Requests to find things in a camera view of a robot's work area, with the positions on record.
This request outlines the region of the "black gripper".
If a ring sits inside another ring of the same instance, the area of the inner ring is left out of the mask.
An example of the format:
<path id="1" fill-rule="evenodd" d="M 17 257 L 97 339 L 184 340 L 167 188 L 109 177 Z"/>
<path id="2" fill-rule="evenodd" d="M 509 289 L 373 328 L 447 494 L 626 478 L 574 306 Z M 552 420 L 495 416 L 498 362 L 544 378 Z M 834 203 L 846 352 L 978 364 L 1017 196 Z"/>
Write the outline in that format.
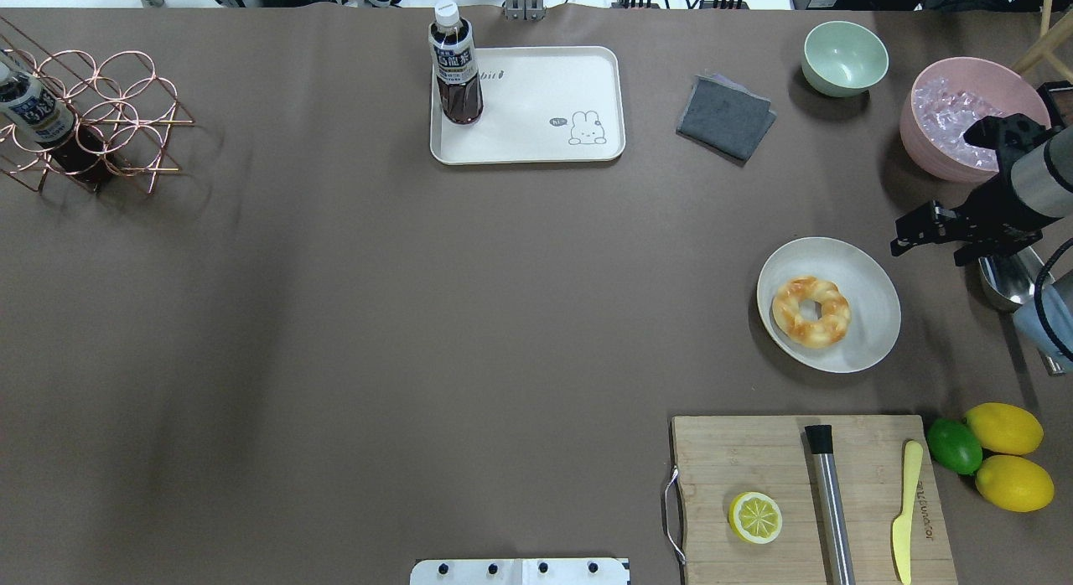
<path id="1" fill-rule="evenodd" d="M 958 267 L 985 255 L 1012 255 L 1042 238 L 1042 229 L 1053 218 L 1032 210 L 1003 178 L 993 178 L 974 189 L 965 203 L 947 210 L 942 203 L 926 202 L 895 222 L 896 237 L 890 253 L 903 255 L 916 246 L 949 244 L 947 226 L 966 221 L 966 242 L 954 252 Z"/>

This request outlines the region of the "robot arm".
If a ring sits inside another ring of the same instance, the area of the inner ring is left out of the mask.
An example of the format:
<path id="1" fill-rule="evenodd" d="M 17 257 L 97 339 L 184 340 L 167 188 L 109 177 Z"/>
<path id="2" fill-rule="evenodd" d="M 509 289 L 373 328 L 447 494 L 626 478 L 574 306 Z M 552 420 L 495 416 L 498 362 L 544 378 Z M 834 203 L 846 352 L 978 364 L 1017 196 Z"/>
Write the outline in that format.
<path id="1" fill-rule="evenodd" d="M 978 261 L 982 290 L 994 308 L 1014 313 L 1034 306 L 1045 318 L 1041 288 L 1070 242 L 1048 261 L 1041 261 L 1031 246 L 1044 226 L 1070 215 L 1072 131 L 1046 129 L 1014 114 L 985 116 L 962 138 L 995 150 L 997 175 L 978 185 L 954 210 L 931 200 L 897 219 L 890 252 L 900 255 L 913 246 L 962 242 L 955 264 Z"/>

